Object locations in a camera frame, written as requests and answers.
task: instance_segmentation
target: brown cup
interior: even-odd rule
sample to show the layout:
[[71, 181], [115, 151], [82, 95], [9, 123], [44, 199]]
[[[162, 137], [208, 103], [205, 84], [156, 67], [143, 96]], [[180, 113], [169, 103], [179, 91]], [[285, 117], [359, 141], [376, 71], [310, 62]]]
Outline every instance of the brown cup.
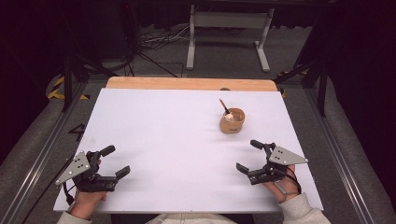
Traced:
[[220, 129], [223, 133], [239, 133], [242, 130], [242, 125], [245, 121], [245, 113], [239, 108], [228, 109], [233, 114], [233, 120], [228, 121], [224, 118], [226, 113], [224, 112], [220, 120]]

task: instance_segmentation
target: yellow and black tape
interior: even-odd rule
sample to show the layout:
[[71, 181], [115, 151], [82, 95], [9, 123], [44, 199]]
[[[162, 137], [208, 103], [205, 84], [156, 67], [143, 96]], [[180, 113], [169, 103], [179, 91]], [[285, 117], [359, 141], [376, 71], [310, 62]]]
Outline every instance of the yellow and black tape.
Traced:
[[[61, 99], [64, 100], [64, 94], [58, 93], [59, 88], [62, 86], [64, 83], [64, 74], [61, 74], [58, 77], [58, 80], [56, 80], [55, 84], [52, 87], [52, 90], [50, 91], [48, 98], [56, 98], [56, 99]], [[90, 95], [83, 94], [79, 97], [80, 100], [89, 100], [91, 98]]]

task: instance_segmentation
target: white board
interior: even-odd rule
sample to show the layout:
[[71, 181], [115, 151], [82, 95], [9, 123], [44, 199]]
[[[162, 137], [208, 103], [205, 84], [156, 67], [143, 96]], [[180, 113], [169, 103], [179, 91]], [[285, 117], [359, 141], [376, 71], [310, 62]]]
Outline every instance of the white board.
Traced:
[[[219, 98], [244, 110], [240, 133], [220, 131]], [[251, 186], [235, 168], [237, 162], [250, 170], [266, 163], [265, 152], [252, 147], [251, 139], [304, 157], [279, 92], [102, 89], [77, 151], [115, 146], [102, 158], [100, 175], [131, 167], [97, 212], [278, 211], [273, 195], [262, 185]], [[323, 209], [308, 165], [296, 165], [296, 174], [312, 206]], [[67, 207], [61, 191], [54, 210]]]

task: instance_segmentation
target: person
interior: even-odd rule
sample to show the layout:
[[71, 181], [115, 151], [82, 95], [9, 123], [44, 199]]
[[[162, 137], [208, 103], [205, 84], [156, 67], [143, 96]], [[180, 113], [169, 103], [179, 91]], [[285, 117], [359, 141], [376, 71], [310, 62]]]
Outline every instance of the person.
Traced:
[[[290, 165], [287, 171], [288, 175], [294, 175], [295, 165]], [[274, 182], [263, 183], [275, 196], [279, 206], [282, 208], [284, 224], [325, 224], [330, 221], [317, 208], [313, 208], [306, 197], [305, 193], [300, 194], [294, 181], [289, 178], [283, 178], [278, 185], [283, 188], [282, 192]], [[91, 216], [96, 206], [106, 200], [107, 192], [78, 192], [76, 201], [72, 204], [69, 211], [63, 212], [58, 224], [90, 224]], [[234, 223], [227, 217], [215, 214], [162, 214], [147, 224], [155, 223], [207, 223], [207, 224], [232, 224]]]

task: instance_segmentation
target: sleeve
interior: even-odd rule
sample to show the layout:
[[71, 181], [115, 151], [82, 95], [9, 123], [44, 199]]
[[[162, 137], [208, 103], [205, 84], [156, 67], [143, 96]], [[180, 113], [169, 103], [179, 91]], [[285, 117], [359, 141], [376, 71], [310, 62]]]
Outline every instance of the sleeve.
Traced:
[[63, 212], [61, 218], [58, 220], [58, 224], [91, 224], [89, 220], [73, 217], [67, 212]]
[[312, 208], [306, 194], [300, 194], [279, 205], [283, 210], [284, 224], [328, 224], [330, 221], [317, 208]]

